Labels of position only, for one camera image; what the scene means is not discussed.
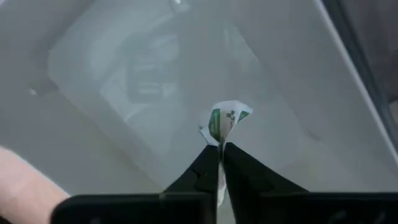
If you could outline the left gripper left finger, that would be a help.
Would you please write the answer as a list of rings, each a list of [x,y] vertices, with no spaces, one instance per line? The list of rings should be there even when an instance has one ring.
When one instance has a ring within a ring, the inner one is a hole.
[[[156,194],[77,195],[58,204],[51,224],[216,223],[218,148],[206,146]]]

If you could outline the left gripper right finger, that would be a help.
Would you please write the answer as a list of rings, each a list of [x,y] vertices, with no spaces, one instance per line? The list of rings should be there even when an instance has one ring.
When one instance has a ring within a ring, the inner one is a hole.
[[[223,165],[237,223],[397,224],[395,192],[310,192],[231,142]]]

